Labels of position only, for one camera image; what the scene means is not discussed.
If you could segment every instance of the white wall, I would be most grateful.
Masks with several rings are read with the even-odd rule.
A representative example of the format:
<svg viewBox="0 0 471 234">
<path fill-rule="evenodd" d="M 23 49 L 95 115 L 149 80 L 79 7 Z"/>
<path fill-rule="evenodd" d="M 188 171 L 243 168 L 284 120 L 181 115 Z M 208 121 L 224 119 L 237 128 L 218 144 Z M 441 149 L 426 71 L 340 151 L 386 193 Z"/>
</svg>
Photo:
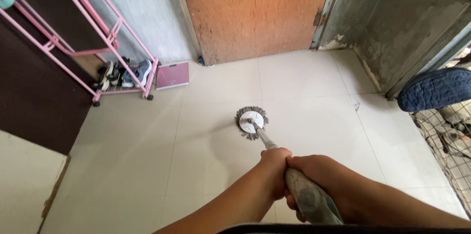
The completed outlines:
<svg viewBox="0 0 471 234">
<path fill-rule="evenodd" d="M 179 0 L 110 0 L 153 56 L 162 63 L 196 58 Z M 111 29 L 116 16 L 103 0 L 89 0 Z M 131 60 L 146 58 L 145 52 L 123 26 L 118 34 L 118 53 Z M 103 55 L 115 59 L 112 53 Z"/>
<path fill-rule="evenodd" d="M 66 156 L 0 131 L 0 233 L 36 234 Z"/>
</svg>

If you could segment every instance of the person's left hand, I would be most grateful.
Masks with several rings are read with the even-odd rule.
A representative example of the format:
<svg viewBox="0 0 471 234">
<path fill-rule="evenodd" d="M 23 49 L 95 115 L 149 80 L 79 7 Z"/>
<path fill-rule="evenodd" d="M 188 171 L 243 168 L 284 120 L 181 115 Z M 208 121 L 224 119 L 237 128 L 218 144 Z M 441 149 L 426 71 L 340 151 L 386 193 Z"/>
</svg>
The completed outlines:
<svg viewBox="0 0 471 234">
<path fill-rule="evenodd" d="M 274 200 L 283 198 L 285 184 L 286 158 L 292 156 L 292 152 L 286 148 L 264 150 L 260 153 L 262 158 L 257 166 L 260 167 L 266 183 L 272 191 Z"/>
</svg>

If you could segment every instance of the blue padded object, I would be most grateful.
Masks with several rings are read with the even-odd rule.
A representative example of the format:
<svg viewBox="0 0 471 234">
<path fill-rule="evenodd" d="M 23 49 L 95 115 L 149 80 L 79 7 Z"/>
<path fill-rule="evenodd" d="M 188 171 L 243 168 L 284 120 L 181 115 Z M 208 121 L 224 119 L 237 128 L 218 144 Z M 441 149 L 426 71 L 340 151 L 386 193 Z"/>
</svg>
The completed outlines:
<svg viewBox="0 0 471 234">
<path fill-rule="evenodd" d="M 409 81 L 399 93 L 397 104 L 403 111 L 417 112 L 468 99 L 471 99 L 471 71 L 443 68 Z"/>
</svg>

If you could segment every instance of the gray mop fibers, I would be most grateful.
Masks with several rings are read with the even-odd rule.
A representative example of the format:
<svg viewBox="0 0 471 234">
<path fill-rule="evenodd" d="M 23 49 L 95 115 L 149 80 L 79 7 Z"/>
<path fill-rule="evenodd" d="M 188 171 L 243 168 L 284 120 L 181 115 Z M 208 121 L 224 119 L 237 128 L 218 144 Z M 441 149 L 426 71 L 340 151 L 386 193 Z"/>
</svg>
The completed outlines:
<svg viewBox="0 0 471 234">
<path fill-rule="evenodd" d="M 262 108 L 257 107 L 257 106 L 247 106 L 247 107 L 244 107 L 244 108 L 238 110 L 235 113 L 235 115 L 236 115 L 234 117 L 234 119 L 236 120 L 235 123 L 237 124 L 237 127 L 239 128 L 240 132 L 242 132 L 242 136 L 247 136 L 246 138 L 249 139 L 249 140 L 255 140 L 255 139 L 259 138 L 259 135 L 257 133 L 255 133 L 255 134 L 247 133 L 246 131 L 242 130 L 242 128 L 239 125 L 240 117 L 248 111 L 258 112 L 258 113 L 260 113 L 260 115 L 262 115 L 262 117 L 263 117 L 263 126 L 262 126 L 262 128 L 263 129 L 265 129 L 264 126 L 268 123 L 268 118 L 266 117 L 267 113 L 264 110 L 262 110 Z"/>
</svg>

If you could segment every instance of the orange wooden door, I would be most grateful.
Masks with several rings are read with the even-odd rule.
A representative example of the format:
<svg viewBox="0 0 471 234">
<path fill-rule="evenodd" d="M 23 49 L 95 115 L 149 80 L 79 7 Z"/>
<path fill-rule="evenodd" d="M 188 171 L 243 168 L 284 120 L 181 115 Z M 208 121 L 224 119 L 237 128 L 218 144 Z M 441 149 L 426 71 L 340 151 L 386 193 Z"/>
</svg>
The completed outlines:
<svg viewBox="0 0 471 234">
<path fill-rule="evenodd" d="M 325 0 L 186 0 L 208 65 L 309 49 Z"/>
</svg>

